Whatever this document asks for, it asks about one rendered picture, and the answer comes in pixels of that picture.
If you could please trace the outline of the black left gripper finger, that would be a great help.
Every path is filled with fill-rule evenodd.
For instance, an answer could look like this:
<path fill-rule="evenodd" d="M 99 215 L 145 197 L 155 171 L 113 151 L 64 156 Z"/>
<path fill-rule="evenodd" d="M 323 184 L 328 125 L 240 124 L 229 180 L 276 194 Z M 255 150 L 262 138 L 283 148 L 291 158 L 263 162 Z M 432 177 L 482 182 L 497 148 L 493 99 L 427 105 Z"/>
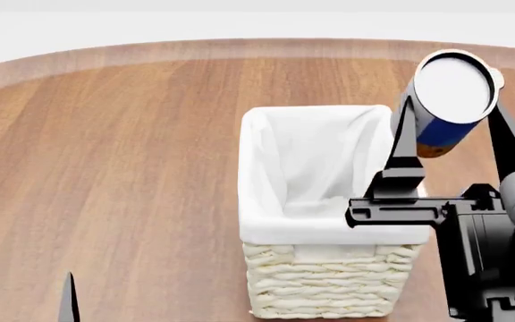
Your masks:
<path fill-rule="evenodd" d="M 80 311 L 75 289 L 75 281 L 71 272 L 67 273 L 59 306 L 58 322 L 80 322 Z"/>

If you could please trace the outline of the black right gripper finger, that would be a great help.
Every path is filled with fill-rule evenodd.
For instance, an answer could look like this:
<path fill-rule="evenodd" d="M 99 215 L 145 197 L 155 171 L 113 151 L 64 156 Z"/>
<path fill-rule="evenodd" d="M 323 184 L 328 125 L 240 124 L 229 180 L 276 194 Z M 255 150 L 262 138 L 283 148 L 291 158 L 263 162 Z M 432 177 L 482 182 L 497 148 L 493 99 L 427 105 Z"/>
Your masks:
<path fill-rule="evenodd" d="M 515 173 L 515 119 L 501 103 L 488 115 L 494 162 L 500 182 Z"/>
<path fill-rule="evenodd" d="M 418 159 L 416 116 L 410 97 L 393 115 L 393 146 L 384 169 L 373 177 L 364 198 L 376 201 L 413 201 L 419 198 L 418 186 L 425 178 Z"/>

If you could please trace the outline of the blue soup can white lid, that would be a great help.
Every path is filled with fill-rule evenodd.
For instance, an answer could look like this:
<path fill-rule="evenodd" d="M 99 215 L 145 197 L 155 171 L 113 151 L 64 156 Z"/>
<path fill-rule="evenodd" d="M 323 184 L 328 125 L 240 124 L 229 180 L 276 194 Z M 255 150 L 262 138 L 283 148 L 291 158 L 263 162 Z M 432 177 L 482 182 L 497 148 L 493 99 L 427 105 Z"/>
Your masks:
<path fill-rule="evenodd" d="M 401 95 L 391 128 L 412 106 L 419 157 L 450 152 L 496 107 L 505 80 L 501 72 L 465 50 L 438 50 L 426 56 Z"/>

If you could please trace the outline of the wicker basket with white liner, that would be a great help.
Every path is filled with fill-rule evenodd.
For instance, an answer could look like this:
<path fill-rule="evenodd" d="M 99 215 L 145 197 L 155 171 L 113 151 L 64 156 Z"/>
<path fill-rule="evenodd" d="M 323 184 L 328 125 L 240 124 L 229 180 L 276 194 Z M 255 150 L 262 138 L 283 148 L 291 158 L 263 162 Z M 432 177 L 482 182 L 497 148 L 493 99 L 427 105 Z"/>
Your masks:
<path fill-rule="evenodd" d="M 286 246 L 300 263 L 351 262 L 379 249 L 420 246 L 424 226 L 348 227 L 359 198 L 393 144 L 387 106 L 271 106 L 241 120 L 240 238 Z"/>

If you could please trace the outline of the cream woven wicker basket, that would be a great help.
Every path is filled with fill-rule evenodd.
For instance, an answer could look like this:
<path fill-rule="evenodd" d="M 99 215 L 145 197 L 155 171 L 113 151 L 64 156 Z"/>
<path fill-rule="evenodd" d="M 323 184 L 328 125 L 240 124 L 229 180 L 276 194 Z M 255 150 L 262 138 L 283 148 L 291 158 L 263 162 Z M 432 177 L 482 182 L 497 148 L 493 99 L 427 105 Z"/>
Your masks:
<path fill-rule="evenodd" d="M 243 243 L 256 318 L 380 318 L 392 313 L 418 245 Z"/>

